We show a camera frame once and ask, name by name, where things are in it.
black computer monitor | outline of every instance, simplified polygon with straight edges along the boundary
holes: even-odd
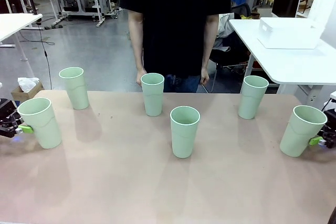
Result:
[[[287,14],[289,4],[290,0],[274,0],[272,13],[281,18],[295,18],[300,0],[293,0],[289,13]]]

chair leg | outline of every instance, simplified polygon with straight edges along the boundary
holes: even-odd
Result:
[[[216,68],[216,71],[215,71],[214,81],[213,81],[213,83],[212,83],[212,87],[211,87],[211,91],[210,91],[210,93],[212,93],[212,91],[214,90],[216,77],[217,77],[217,68]]]

white box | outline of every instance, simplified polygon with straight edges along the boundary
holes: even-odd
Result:
[[[270,49],[314,49],[323,31],[307,18],[261,18],[258,39]]]

gray floor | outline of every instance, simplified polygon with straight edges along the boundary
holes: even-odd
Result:
[[[44,15],[42,26],[52,24],[52,9],[48,0],[36,0],[40,3],[39,13]],[[136,69],[134,66],[131,42],[128,38],[127,11],[119,13],[118,19],[107,19],[101,27],[96,27],[92,18],[72,18],[63,21],[59,29],[43,30],[43,40],[54,42],[54,46],[46,45],[50,62],[53,89],[64,89],[58,72],[66,67],[78,66],[85,70],[89,90],[140,92],[135,83]],[[22,30],[22,35],[29,40],[40,40],[40,33]],[[47,61],[40,42],[22,42],[24,52],[29,59],[35,76],[40,78],[46,89],[50,89]],[[211,88],[215,66],[209,64]],[[11,98],[11,91],[18,85],[17,78],[26,77],[24,64],[20,61],[16,49],[0,48],[0,97]],[[223,70],[218,73],[214,92],[238,93],[241,77]],[[205,92],[199,87],[198,92]]]

green cup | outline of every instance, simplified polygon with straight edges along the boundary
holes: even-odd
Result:
[[[158,116],[162,113],[164,77],[159,73],[147,73],[141,77],[146,114]]]
[[[34,130],[38,143],[44,149],[51,149],[62,142],[51,101],[47,98],[33,98],[23,102],[17,112]]]
[[[58,74],[65,81],[68,97],[75,110],[83,110],[89,106],[88,91],[82,68],[63,69]]]
[[[291,157],[300,156],[327,120],[327,116],[316,108],[296,106],[282,137],[281,151]]]
[[[189,106],[174,108],[170,113],[173,153],[176,157],[187,158],[194,148],[199,112]]]
[[[244,78],[238,115],[244,119],[253,119],[267,90],[269,83],[259,76]]]

